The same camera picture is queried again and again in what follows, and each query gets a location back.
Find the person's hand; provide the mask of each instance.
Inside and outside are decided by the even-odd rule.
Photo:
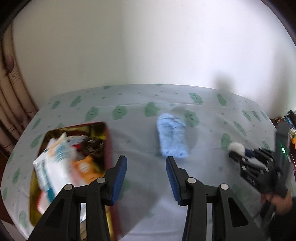
[[[291,191],[288,191],[285,198],[272,193],[261,194],[260,202],[264,204],[266,201],[271,201],[271,203],[276,206],[275,213],[277,215],[285,215],[293,206]]]

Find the light blue cloth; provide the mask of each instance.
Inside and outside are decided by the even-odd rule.
[[[162,114],[157,119],[160,152],[163,156],[189,156],[185,139],[185,123],[173,114]]]

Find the patterned tablecloth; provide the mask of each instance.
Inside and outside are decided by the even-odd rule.
[[[5,207],[21,233],[28,238],[33,230],[28,216],[30,178],[45,133],[104,121],[110,128],[113,162],[120,155],[128,159],[118,202],[122,240],[181,240],[187,207],[179,207],[174,200],[165,157],[159,152],[156,121],[162,113],[176,114],[187,122],[191,155],[176,159],[178,166],[204,184],[227,183],[255,214],[259,194],[239,176],[239,165],[229,159],[226,149],[231,141],[248,148],[274,148],[275,128],[256,102],[196,86],[105,86],[51,98],[22,134],[1,182]]]

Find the beige curtain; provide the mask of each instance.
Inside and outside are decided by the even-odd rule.
[[[19,73],[13,47],[12,25],[0,46],[0,146],[11,153],[37,113]]]

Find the curtain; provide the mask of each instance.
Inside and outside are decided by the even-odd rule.
[[[11,153],[22,132],[37,113],[20,75],[13,47],[12,25],[0,45],[0,149]]]

